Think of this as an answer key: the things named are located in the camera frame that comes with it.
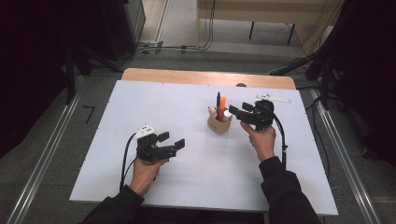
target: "person's right hand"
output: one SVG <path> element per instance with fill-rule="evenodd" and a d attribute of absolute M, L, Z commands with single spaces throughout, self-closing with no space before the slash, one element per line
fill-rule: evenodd
<path fill-rule="evenodd" d="M 249 124 L 241 122 L 242 128 L 249 134 L 251 145 L 256 149 L 260 161 L 265 161 L 275 156 L 274 146 L 276 132 L 272 126 L 261 131 L 255 131 Z"/>
<path fill-rule="evenodd" d="M 168 160 L 147 162 L 136 158 L 134 161 L 134 175 L 130 185 L 131 190 L 140 196 L 144 196 L 149 192 L 154 177 L 159 174 L 160 167 Z"/>

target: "black sleeve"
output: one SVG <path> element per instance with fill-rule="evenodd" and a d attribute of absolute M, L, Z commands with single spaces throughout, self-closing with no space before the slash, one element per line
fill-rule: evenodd
<path fill-rule="evenodd" d="M 277 223 L 320 223 L 311 203 L 302 193 L 297 175 L 287 171 L 278 157 L 260 164 L 262 191 L 270 205 L 269 219 Z"/>
<path fill-rule="evenodd" d="M 134 212 L 143 201 L 144 198 L 124 186 L 116 197 L 107 197 L 93 208 L 81 223 L 133 223 Z"/>

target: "metal rail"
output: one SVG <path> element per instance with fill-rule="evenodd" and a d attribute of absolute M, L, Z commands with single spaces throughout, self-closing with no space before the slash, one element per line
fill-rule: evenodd
<path fill-rule="evenodd" d="M 52 135 L 49 138 L 49 141 L 35 166 L 35 169 L 33 170 L 29 180 L 26 182 L 25 186 L 21 191 L 19 199 L 7 221 L 7 224 L 23 222 L 23 219 L 29 209 L 30 204 L 32 203 L 33 198 L 35 197 L 35 194 L 40 186 L 44 174 L 46 173 L 52 157 L 55 154 L 56 148 L 61 141 L 64 130 L 66 129 L 67 124 L 73 115 L 79 97 L 81 95 L 81 90 L 84 86 L 84 83 L 85 78 L 83 76 L 80 76 L 77 81 L 76 96 L 72 99 L 70 104 L 64 108 L 64 112 L 59 118 L 58 123 L 56 124 L 55 129 L 53 130 Z"/>
<path fill-rule="evenodd" d="M 314 99 L 317 99 L 320 95 L 318 90 L 311 90 L 311 94 Z M 366 188 L 361 182 L 361 178 L 359 177 L 358 172 L 355 169 L 355 165 L 353 164 L 352 159 L 350 159 L 349 157 L 343 140 L 341 139 L 340 134 L 335 128 L 330 111 L 325 110 L 321 103 L 318 104 L 318 111 L 323 120 L 324 126 L 330 136 L 330 139 L 332 140 L 332 145 L 334 146 L 335 152 L 337 153 L 338 160 L 341 162 L 344 173 L 346 174 L 346 179 L 348 180 L 349 185 L 352 188 L 353 194 L 355 195 L 355 199 L 358 202 L 361 213 L 363 214 L 366 223 L 381 223 L 381 220 L 379 219 L 379 216 L 375 211 L 370 196 L 367 193 Z"/>

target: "white tabletop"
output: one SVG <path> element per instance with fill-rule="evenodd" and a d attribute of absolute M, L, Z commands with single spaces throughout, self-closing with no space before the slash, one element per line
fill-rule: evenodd
<path fill-rule="evenodd" d="M 271 94 L 291 103 L 274 103 L 288 147 L 287 169 L 297 174 L 303 193 L 318 215 L 338 215 L 317 146 L 298 91 L 225 86 L 118 81 L 86 156 L 71 201 L 101 202 L 119 192 L 123 153 L 129 137 L 144 124 L 169 132 L 158 146 L 185 138 L 186 146 L 161 168 L 144 205 L 180 208 L 268 211 L 262 193 L 259 160 L 248 134 L 233 119 L 230 130 L 213 133 L 206 124 L 207 107 L 218 91 L 227 107 L 254 104 L 257 94 Z M 281 136 L 276 155 L 281 158 Z M 128 163 L 135 156 L 132 141 Z M 132 170 L 125 180 L 129 184 Z"/>

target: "cable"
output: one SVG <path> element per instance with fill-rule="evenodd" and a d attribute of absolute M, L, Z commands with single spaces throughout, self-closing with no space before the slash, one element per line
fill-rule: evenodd
<path fill-rule="evenodd" d="M 326 22 L 326 27 L 328 26 L 328 24 L 329 24 L 330 21 L 332 20 L 333 15 L 334 15 L 334 13 L 335 13 L 335 10 L 339 7 L 339 5 L 340 5 L 341 2 L 342 2 L 342 1 L 339 1 L 338 4 L 337 4 L 337 6 L 335 7 L 335 9 L 334 9 L 334 11 L 332 12 L 332 15 L 330 16 L 329 20 Z M 318 23 L 318 21 L 319 21 L 320 18 L 322 17 L 323 11 L 324 11 L 324 7 L 326 6 L 326 4 L 327 4 L 327 0 L 326 0 L 325 3 L 323 4 L 323 7 L 322 7 L 322 10 L 321 10 L 320 16 L 318 17 L 317 21 L 315 22 L 315 24 L 312 26 L 311 30 L 309 31 L 306 40 L 309 38 L 309 36 L 311 35 L 311 33 L 312 33 L 313 29 L 315 28 L 316 24 Z M 312 44 L 311 44 L 310 46 L 308 46 L 307 48 L 309 49 L 309 48 L 315 46 L 319 41 L 321 41 L 321 39 L 322 39 L 328 32 L 329 32 L 329 30 L 327 30 L 318 40 L 316 40 L 314 43 L 312 43 Z M 295 54 L 294 57 L 289 61 L 289 63 L 293 63 L 295 60 L 299 59 L 299 57 L 300 57 L 302 54 L 304 54 L 304 51 L 301 52 L 301 53 L 299 54 L 300 50 L 303 49 L 304 43 L 303 43 L 302 46 L 297 50 L 296 54 Z M 282 68 L 286 68 L 286 67 L 289 67 L 289 66 L 286 65 L 286 66 L 282 66 L 282 67 L 275 68 L 275 69 L 271 70 L 271 71 L 268 73 L 268 75 L 270 75 L 270 73 L 273 72 L 273 71 L 276 71 L 276 70 L 282 69 Z"/>
<path fill-rule="evenodd" d="M 129 144 L 131 143 L 131 141 L 132 141 L 132 139 L 134 138 L 134 135 L 135 135 L 135 134 L 136 134 L 136 133 L 134 133 L 134 134 L 131 135 L 131 137 L 128 139 L 128 142 L 127 142 L 126 147 L 125 147 L 124 158 L 123 158 L 123 161 L 122 161 L 120 191 L 122 190 L 122 188 L 123 188 L 123 186 L 124 186 L 125 176 L 126 176 L 126 174 L 128 173 L 129 168 L 131 167 L 131 165 L 134 163 L 134 161 L 135 161 L 136 158 L 137 158 L 137 155 L 136 155 L 136 157 L 135 157 L 134 160 L 131 162 L 131 164 L 128 166 L 128 169 L 127 169 L 126 172 L 125 172 L 125 163 L 126 163 L 126 157 L 127 157 L 127 155 L 128 155 Z"/>
<path fill-rule="evenodd" d="M 272 110 L 270 110 L 270 108 L 268 108 L 265 105 L 263 105 L 262 107 L 264 107 L 267 111 L 269 111 L 271 113 L 271 115 L 274 117 L 274 120 L 276 122 L 276 126 L 279 129 L 280 135 L 282 136 L 282 164 L 283 164 L 283 166 L 286 169 L 286 156 L 287 156 L 286 148 L 288 148 L 288 146 L 286 146 L 285 132 L 283 130 L 282 123 L 280 122 L 280 120 L 276 116 L 276 114 Z"/>
<path fill-rule="evenodd" d="M 132 53 L 123 56 L 123 57 L 125 57 L 124 61 L 123 61 L 122 63 L 116 64 L 116 66 L 117 66 L 117 67 L 120 67 L 120 66 L 124 65 L 126 62 L 128 62 L 128 60 L 129 60 L 132 56 L 133 56 Z"/>
<path fill-rule="evenodd" d="M 339 1 L 338 2 L 338 4 L 337 4 L 337 6 L 334 8 L 334 11 L 332 12 L 332 15 L 330 16 L 330 18 L 329 18 L 329 20 L 326 22 L 326 27 L 328 27 L 328 25 L 329 25 L 329 23 L 330 23 L 330 21 L 332 20 L 332 17 L 333 17 L 333 15 L 334 15 L 334 13 L 335 13 L 335 10 L 338 8 L 338 6 L 340 5 L 340 3 L 341 3 L 342 1 Z M 308 46 L 308 49 L 309 48 L 311 48 L 311 47 L 313 47 L 313 46 L 315 46 L 327 33 L 329 32 L 329 30 L 327 30 L 319 39 L 317 39 L 313 44 L 311 44 L 310 46 Z"/>
<path fill-rule="evenodd" d="M 188 52 L 199 52 L 199 51 L 205 51 L 205 50 L 209 49 L 213 43 L 213 20 L 215 17 L 215 10 L 216 10 L 216 0 L 213 1 L 211 12 L 210 12 L 210 17 L 209 17 L 209 37 L 203 46 L 201 46 L 201 47 L 199 46 L 198 48 L 196 48 L 195 46 L 180 46 L 180 47 L 174 46 L 174 47 L 160 47 L 160 48 L 145 47 L 142 49 L 137 49 L 135 53 L 140 53 L 140 52 L 143 52 L 146 50 L 157 50 L 157 49 L 179 50 L 179 51 L 188 51 Z"/>
<path fill-rule="evenodd" d="M 297 87 L 296 90 L 303 90 L 303 89 L 320 89 L 320 86 L 305 86 L 305 87 Z"/>
<path fill-rule="evenodd" d="M 316 102 L 314 103 L 314 106 L 312 107 L 312 120 L 313 120 L 313 123 L 314 123 L 314 131 L 313 131 L 313 133 L 314 133 L 314 140 L 315 140 L 315 142 L 317 142 L 317 134 L 318 134 L 319 141 L 320 141 L 320 143 L 321 143 L 321 145 L 322 145 L 322 147 L 323 147 L 323 152 L 324 152 L 324 155 L 325 155 L 325 158 L 326 158 L 326 164 L 327 164 L 327 173 L 326 173 L 326 176 L 327 176 L 327 180 L 329 180 L 329 179 L 330 179 L 330 161 L 329 161 L 329 155 L 327 154 L 327 149 L 326 149 L 326 147 L 324 146 L 322 137 L 321 137 L 320 132 L 319 132 L 319 130 L 318 130 L 317 121 L 316 121 L 316 114 L 318 113 L 318 104 L 319 104 L 319 101 L 316 101 Z"/>
<path fill-rule="evenodd" d="M 294 58 L 296 58 L 298 52 L 300 52 L 300 50 L 303 48 L 303 45 L 305 44 L 306 40 L 309 39 L 309 36 L 311 35 L 311 33 L 312 33 L 312 31 L 314 30 L 315 26 L 317 25 L 318 21 L 319 21 L 320 18 L 323 16 L 324 7 L 326 6 L 326 4 L 327 4 L 327 0 L 325 0 L 325 2 L 324 2 L 324 4 L 323 4 L 322 10 L 321 10 L 321 12 L 320 12 L 320 16 L 319 16 L 318 19 L 315 21 L 314 25 L 311 27 L 311 30 L 309 30 L 309 33 L 308 33 L 308 35 L 307 35 L 307 38 L 306 38 L 305 41 L 302 43 L 302 45 L 301 45 L 301 47 L 299 48 L 299 50 L 297 50 L 297 53 L 294 55 Z"/>
<path fill-rule="evenodd" d="M 320 99 L 320 96 L 317 99 L 315 99 L 314 102 L 305 109 L 305 111 L 307 111 L 309 108 L 311 108 L 311 106 L 314 105 L 319 99 Z"/>

